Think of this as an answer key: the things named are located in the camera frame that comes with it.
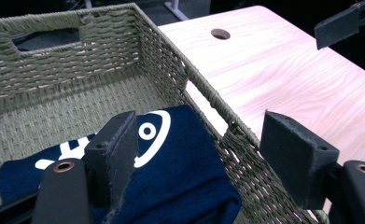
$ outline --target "light wood surface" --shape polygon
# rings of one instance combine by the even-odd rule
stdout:
[[[211,36],[213,29],[231,38]],[[160,29],[261,136],[266,109],[290,116],[365,161],[365,71],[265,7],[249,7]],[[192,85],[188,92],[220,133],[227,126]]]

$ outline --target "navy blue cloth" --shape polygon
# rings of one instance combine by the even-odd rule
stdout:
[[[137,124],[137,168],[112,223],[233,223],[240,196],[194,111],[187,105],[167,108],[137,116]],[[38,160],[57,161],[60,156],[56,146],[5,162],[0,168],[3,203],[37,189],[42,173],[35,168]],[[105,220],[106,212],[93,209],[95,222]]]

